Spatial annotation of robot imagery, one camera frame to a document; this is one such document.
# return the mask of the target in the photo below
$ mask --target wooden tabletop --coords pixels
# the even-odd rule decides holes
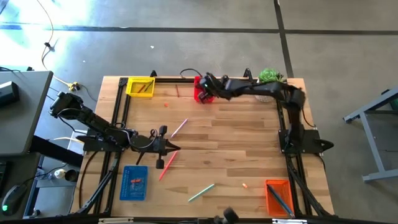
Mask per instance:
[[[95,113],[111,121],[120,77],[104,77]],[[288,79],[289,84],[303,88],[301,78]],[[276,103],[261,103],[253,96],[240,96],[231,101],[216,99],[202,105],[193,99],[193,84],[156,83],[153,98],[132,98],[127,128],[149,136],[151,129],[168,126],[167,138],[185,118],[188,123],[171,139],[182,149],[170,169],[159,181],[162,170],[155,168],[156,155],[146,154],[140,165],[148,166],[147,195],[143,202],[120,201],[124,166],[132,166],[138,153],[127,150],[121,156],[114,192],[112,217],[214,217],[222,215],[228,206],[241,218],[267,218],[264,181],[287,179],[284,155],[280,153],[277,131],[279,120]],[[122,98],[119,119],[122,117]],[[308,99],[305,116],[312,123]],[[82,170],[90,154],[85,156]],[[164,157],[165,163],[172,154]],[[99,152],[87,168],[83,181],[82,199],[87,200],[98,186],[104,153]],[[325,210],[333,213],[325,171],[320,158],[303,154],[308,188]],[[78,210],[78,189],[72,212]],[[188,199],[205,187],[215,187],[193,202]],[[104,191],[101,210],[108,197]],[[304,211],[302,194],[298,190],[300,208]]]

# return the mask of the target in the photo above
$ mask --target gray metal frame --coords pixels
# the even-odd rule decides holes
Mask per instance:
[[[384,165],[381,161],[379,151],[377,149],[376,142],[374,140],[374,135],[368,123],[367,114],[366,114],[367,111],[368,112],[374,111],[396,98],[398,98],[398,86],[395,87],[393,90],[390,90],[385,94],[381,95],[379,98],[373,100],[369,104],[362,106],[360,109],[352,112],[351,114],[343,118],[346,123],[350,123],[356,118],[361,118],[363,128],[365,130],[366,137],[369,141],[369,145],[371,147],[374,160],[376,161],[377,169],[379,170],[379,172],[362,176],[362,179],[365,183],[372,180],[398,177],[398,169],[385,170]]]

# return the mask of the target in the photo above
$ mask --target pink pen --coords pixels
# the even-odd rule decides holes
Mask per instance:
[[[172,137],[171,137],[171,138],[173,138],[173,137],[175,136],[175,134],[182,128],[182,126],[184,126],[184,124],[185,124],[187,121],[188,121],[188,118],[185,119],[185,121],[177,128],[177,130],[174,131],[174,133],[172,134]]]

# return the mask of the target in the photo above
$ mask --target orange bin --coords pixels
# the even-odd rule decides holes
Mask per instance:
[[[272,193],[268,190],[267,184],[271,185],[272,188],[279,194],[282,200],[287,206],[294,212],[292,193],[290,191],[290,183],[288,180],[266,180],[266,201],[267,201],[267,212],[272,217],[288,217],[285,210],[275,199]]]

